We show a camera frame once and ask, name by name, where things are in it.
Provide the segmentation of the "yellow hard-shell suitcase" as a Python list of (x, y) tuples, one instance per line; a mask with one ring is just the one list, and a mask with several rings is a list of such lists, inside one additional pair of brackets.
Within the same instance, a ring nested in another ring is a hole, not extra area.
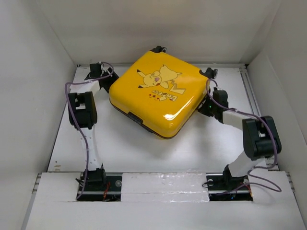
[(110, 103), (149, 132), (171, 139), (204, 100), (217, 69), (200, 68), (157, 46), (142, 55), (110, 87)]

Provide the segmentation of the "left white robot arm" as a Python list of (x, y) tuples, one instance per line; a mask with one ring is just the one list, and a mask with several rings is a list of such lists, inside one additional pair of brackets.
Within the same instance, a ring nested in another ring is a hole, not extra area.
[(64, 86), (69, 122), (79, 132), (85, 153), (85, 170), (77, 179), (82, 190), (90, 186), (102, 190), (107, 184), (95, 139), (98, 114), (94, 96), (101, 89), (108, 92), (117, 79), (118, 75), (111, 64), (97, 62), (90, 64), (90, 72), (82, 82), (67, 82)]

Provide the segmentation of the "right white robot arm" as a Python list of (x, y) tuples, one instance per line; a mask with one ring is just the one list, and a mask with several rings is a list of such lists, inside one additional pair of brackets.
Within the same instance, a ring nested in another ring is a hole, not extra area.
[(219, 180), (229, 190), (238, 186), (261, 161), (276, 157), (282, 150), (273, 117), (259, 117), (229, 108), (228, 94), (224, 90), (215, 87), (213, 94), (206, 95), (198, 112), (242, 131), (243, 152), (225, 166)]

